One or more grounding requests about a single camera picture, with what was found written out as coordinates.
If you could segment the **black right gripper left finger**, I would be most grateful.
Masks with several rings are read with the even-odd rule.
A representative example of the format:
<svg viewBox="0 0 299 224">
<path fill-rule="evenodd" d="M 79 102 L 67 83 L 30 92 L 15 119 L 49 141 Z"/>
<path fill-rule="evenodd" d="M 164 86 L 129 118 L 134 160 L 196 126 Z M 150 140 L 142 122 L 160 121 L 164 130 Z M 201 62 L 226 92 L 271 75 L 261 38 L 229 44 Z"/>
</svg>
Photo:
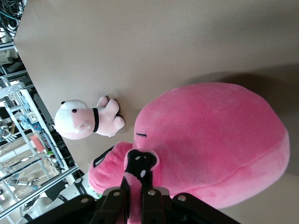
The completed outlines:
<svg viewBox="0 0 299 224">
<path fill-rule="evenodd" d="M 95 203 L 91 224 L 126 224 L 128 221 L 128 183 L 123 177 L 119 187 L 111 187 L 103 192 Z"/>
</svg>

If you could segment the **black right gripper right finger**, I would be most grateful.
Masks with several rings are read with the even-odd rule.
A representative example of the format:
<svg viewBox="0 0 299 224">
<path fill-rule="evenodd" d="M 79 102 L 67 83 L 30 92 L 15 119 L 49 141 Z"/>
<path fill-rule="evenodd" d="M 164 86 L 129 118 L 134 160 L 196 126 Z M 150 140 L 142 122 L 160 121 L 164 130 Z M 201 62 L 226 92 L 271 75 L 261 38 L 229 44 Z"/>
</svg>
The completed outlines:
<svg viewBox="0 0 299 224">
<path fill-rule="evenodd" d="M 167 224 L 167 210 L 171 209 L 169 190 L 153 185 L 153 174 L 146 174 L 142 183 L 142 224 Z"/>
</svg>

